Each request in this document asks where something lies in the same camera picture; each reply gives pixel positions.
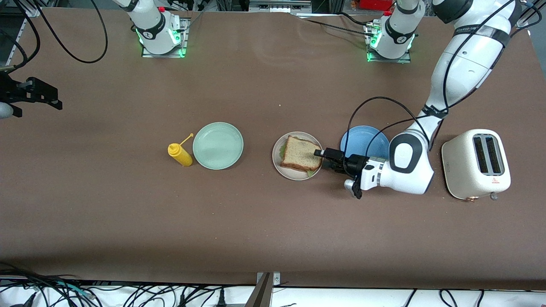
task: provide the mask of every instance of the mustard bottle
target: mustard bottle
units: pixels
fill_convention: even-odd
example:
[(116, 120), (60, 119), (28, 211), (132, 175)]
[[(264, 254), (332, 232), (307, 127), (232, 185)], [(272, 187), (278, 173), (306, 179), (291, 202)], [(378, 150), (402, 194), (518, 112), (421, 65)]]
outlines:
[(183, 166), (190, 166), (193, 163), (192, 156), (190, 156), (189, 153), (182, 147), (182, 144), (192, 137), (193, 133), (191, 133), (182, 143), (172, 143), (167, 149), (169, 156), (173, 157), (173, 159), (177, 160)]

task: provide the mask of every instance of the red object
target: red object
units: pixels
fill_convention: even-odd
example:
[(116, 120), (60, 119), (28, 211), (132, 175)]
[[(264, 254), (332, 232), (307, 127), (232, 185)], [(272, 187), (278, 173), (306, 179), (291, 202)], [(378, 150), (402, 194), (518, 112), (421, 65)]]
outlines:
[(360, 0), (360, 8), (366, 10), (387, 11), (393, 0)]

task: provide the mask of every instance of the bread slice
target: bread slice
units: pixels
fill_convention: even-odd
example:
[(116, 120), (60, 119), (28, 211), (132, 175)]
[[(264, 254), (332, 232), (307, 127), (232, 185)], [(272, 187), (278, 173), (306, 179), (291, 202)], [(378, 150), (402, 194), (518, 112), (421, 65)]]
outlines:
[(321, 167), (321, 158), (314, 155), (320, 146), (308, 140), (288, 136), (281, 167), (292, 168), (302, 172), (314, 172)]

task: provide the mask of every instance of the white plate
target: white plate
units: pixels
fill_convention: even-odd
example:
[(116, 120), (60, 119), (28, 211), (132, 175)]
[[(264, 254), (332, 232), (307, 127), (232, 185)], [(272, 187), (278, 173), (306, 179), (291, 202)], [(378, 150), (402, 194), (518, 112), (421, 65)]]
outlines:
[(315, 171), (315, 173), (311, 177), (308, 176), (307, 172), (301, 172), (299, 170), (281, 167), (281, 147), (286, 143), (289, 135), (300, 138), (302, 140), (311, 141), (314, 144), (317, 144), (322, 149), (321, 144), (312, 135), (305, 132), (290, 132), (281, 136), (281, 138), (273, 146), (273, 153), (271, 154), (271, 157), (273, 158), (273, 165), (281, 175), (291, 180), (306, 180), (315, 176), (322, 167), (322, 161), (321, 166)]

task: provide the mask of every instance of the brown tabletop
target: brown tabletop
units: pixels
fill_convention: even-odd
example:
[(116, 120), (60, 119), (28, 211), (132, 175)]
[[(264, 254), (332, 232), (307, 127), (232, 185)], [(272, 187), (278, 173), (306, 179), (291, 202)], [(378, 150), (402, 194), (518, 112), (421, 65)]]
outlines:
[[(73, 53), (100, 54), (94, 10), (45, 12)], [(526, 33), (452, 110), (429, 155), (428, 193), (374, 188), (358, 201), (346, 177), (326, 169), (302, 182), (280, 176), (273, 144), (304, 131), (337, 148), (372, 96), (417, 113), (452, 26), (425, 18), (412, 63), (386, 64), (366, 61), (358, 34), (289, 14), (205, 13), (187, 57), (174, 60), (141, 58), (127, 14), (103, 16), (100, 62), (71, 59), (40, 18), (41, 51), (12, 74), (56, 86), (64, 109), (20, 103), (23, 118), (0, 121), (2, 260), (100, 280), (252, 283), (274, 270), (300, 286), (546, 287), (546, 86)], [(33, 50), (30, 27), (22, 45)], [(376, 101), (353, 124), (404, 118)], [(244, 137), (234, 166), (183, 168), (167, 155), (168, 144), (216, 121)], [(506, 148), (512, 186), (496, 202), (461, 202), (444, 186), (441, 144), (471, 128), (496, 131)]]

